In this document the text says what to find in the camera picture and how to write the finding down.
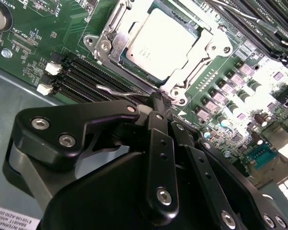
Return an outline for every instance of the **black plastic bracket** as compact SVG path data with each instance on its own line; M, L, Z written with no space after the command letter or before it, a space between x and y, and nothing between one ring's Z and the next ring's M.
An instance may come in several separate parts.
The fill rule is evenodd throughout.
M231 209L204 152L194 148L188 132L180 123L172 122L171 127L177 142L176 152L179 153L194 179L198 181L199 189L205 196L212 221L219 229L246 230Z
M159 112L148 115L147 130L147 176L141 210L155 225L163 226L179 211L173 139L168 135L167 119Z
M251 182L225 160L209 141L199 140L196 147L206 154L230 205L240 214L248 229L288 230L288 221L282 213L263 199Z
M25 109L16 116L12 140L21 152L51 169L66 171L75 166L83 152L86 135L119 122L136 121L139 116L134 105L123 100ZM34 128L31 123L35 118L47 120L49 128ZM75 139L71 147L59 142L66 134Z

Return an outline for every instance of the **capacitor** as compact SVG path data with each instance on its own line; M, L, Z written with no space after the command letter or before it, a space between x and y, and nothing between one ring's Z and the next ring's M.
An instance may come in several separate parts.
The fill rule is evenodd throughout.
M234 116L238 116L241 114L241 111L236 104L231 104L230 106L228 106L228 108Z
M202 132L205 139L209 139L211 137L210 131L207 127L204 127L202 129Z
M264 91L264 87L256 81L250 85L250 88L256 93Z
M230 157L231 157L230 151L225 151L225 152L223 153L223 155L224 155L225 158L230 158Z
M268 122L260 115L260 114L256 114L254 116L254 120L261 126L261 127L265 127Z
M261 139L261 137L255 133L255 132L252 132L251 133L251 137L253 138L253 141L256 143L256 145L261 145L263 144L263 140Z
M217 118L217 121L220 123L220 125L222 127L228 127L229 126L229 121L228 119L224 116L224 115L220 115L218 118Z
M242 93L240 95L240 98L246 104L248 104L251 101L251 96L248 93L246 93L246 92Z

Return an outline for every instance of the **mounting hole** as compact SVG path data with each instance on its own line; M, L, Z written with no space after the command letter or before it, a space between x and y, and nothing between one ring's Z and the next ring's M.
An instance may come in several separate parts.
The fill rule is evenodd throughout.
M230 52L230 47L229 46L225 47L224 48L224 53L228 54L229 52Z
M259 70L260 69L260 65L255 65L254 66L254 70Z
M92 44L93 44L93 40L92 40L92 38L87 38L86 39L86 43L89 45L89 46L91 46Z
M211 177L211 175L209 174L209 173L205 173L205 176L210 180L212 177Z
M184 100L184 99L179 100L179 104L185 104L185 103L186 103L186 100Z
M161 153L161 154L160 154L160 157L161 157L162 159L164 159L165 161L168 159L168 157L167 157L164 153Z
M161 140L161 144L164 145L164 146L167 145L167 143L164 140Z

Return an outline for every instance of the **screw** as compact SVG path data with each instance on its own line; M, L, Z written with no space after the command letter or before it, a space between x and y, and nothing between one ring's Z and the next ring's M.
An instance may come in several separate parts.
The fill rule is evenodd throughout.
M264 215L264 220L271 228L275 227L275 223L267 215Z
M13 53L11 52L11 50L4 48L1 50L1 55L5 58L11 58L13 56Z
M68 134L61 135L59 137L59 142L62 146L65 147L72 147L76 144L75 138L73 138L71 135Z
M225 158L230 158L231 154L230 154L230 151L225 151L224 152L224 157Z
M91 45L93 44L92 38L88 37L88 38L86 39L86 43L87 43L89 46L91 46Z
M230 228L230 229L235 229L236 228L236 223L235 223L235 220L233 217L231 217L231 215L226 212L226 211L223 211L221 213L221 217L222 217L222 220L224 221L224 223Z
M177 127L180 129L180 130L184 130L183 126L181 124L177 124Z
M157 198L163 205L169 206L172 203L171 195L163 188L157 190Z
M275 219L278 221L278 223L280 224L280 226L282 226L283 228L287 228L287 225L285 224L285 222L278 216L275 216Z
M45 130L49 128L50 123L43 118L35 118L31 121L31 125L33 126L33 128L36 128L38 130Z
M204 142L203 145L204 145L207 149L211 149L211 146L210 146L207 142Z
M128 109L130 112L132 112L132 113L134 113L134 112L135 112L135 109L134 109L134 108L132 108L131 106L127 106L127 109Z
M108 41L102 41L101 42L101 45L100 45L100 48L103 50L103 51L105 51L105 52L107 52L107 51L109 51L109 49L110 49L110 42L108 42Z
M161 115L159 115L159 114L157 114L156 117L157 117L158 119L160 119L160 120L163 120L163 117L162 117Z

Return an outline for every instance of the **metal bolt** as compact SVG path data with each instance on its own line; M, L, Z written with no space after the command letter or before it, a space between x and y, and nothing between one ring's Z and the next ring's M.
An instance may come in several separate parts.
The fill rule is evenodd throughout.
M160 120L163 120L163 117L160 114L157 114L156 117Z
M157 198L163 205L169 206L172 203L171 195L163 188L157 190Z
M183 126L181 124L177 124L177 127L180 129L180 130L184 130Z
M282 226L283 228L287 228L287 225L285 224L285 222L278 216L275 216L275 219L278 221L278 223L280 224L280 226Z
M43 118L35 118L31 121L31 125L33 126L33 128L36 128L38 130L45 130L49 128L50 123Z
M204 145L207 149L211 149L211 146L210 146L207 142L204 142L203 145Z
M135 109L134 109L134 108L132 108L131 106L127 106L127 109L128 109L130 112L132 112L132 113L134 113L134 112L135 112Z
M234 218L226 211L223 211L221 213L222 220L224 223L230 228L230 229L235 229L236 228L236 222Z
M267 215L264 215L264 220L271 228L275 227L275 223Z
M59 137L59 142L62 146L72 147L76 144L76 139L73 138L71 135L64 134Z
M1 50L1 55L5 58L11 58L13 56L13 53L11 52L11 50L4 48Z

